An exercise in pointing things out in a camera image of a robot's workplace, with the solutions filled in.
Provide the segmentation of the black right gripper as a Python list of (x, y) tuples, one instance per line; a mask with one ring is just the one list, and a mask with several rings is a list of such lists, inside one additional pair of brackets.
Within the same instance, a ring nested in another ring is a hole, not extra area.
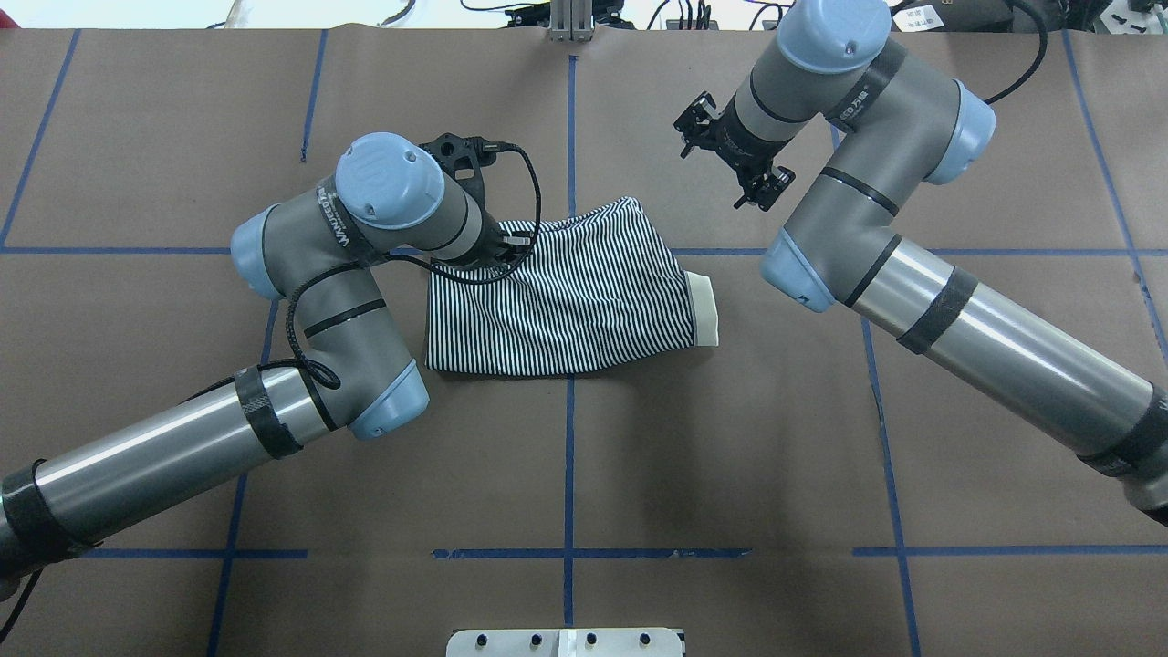
[(684, 108), (674, 127), (683, 138), (681, 158), (687, 158), (695, 148), (712, 151), (734, 168), (742, 187), (742, 195), (734, 202), (735, 209), (742, 205), (755, 205), (763, 212), (770, 210), (790, 184), (797, 180), (792, 170), (773, 162), (786, 146), (785, 139), (769, 141), (755, 136), (735, 113), (734, 101), (718, 113), (712, 95), (701, 92)]

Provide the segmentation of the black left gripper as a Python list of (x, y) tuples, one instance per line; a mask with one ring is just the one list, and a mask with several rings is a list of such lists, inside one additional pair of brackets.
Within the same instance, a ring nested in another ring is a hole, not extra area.
[(481, 215), (479, 236), (467, 253), (470, 271), (512, 267), (537, 241), (533, 231), (507, 231), (491, 214)]

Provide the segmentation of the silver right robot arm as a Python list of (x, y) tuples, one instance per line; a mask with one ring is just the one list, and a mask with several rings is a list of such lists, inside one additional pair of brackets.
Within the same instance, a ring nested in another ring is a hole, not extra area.
[(883, 1), (797, 1), (746, 78), (674, 123), (684, 152), (734, 171), (738, 205), (767, 210), (793, 182), (777, 155), (821, 118), (839, 133), (764, 251), (760, 274), (802, 307), (850, 307), (1121, 484), (1164, 524), (1164, 387), (1099, 354), (918, 245), (902, 212), (954, 182), (996, 134), (996, 110), (894, 37)]

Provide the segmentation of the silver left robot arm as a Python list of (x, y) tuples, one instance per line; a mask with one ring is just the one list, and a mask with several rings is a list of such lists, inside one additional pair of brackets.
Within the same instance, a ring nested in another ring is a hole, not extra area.
[(255, 293), (287, 303), (288, 357), (239, 369), (154, 416), (4, 478), (4, 599), (46, 566), (300, 452), (339, 428), (377, 438), (429, 403), (371, 268), (408, 262), (467, 286), (508, 278), (537, 230), (501, 229), (481, 170), (512, 141), (362, 136), (317, 184), (234, 231)]

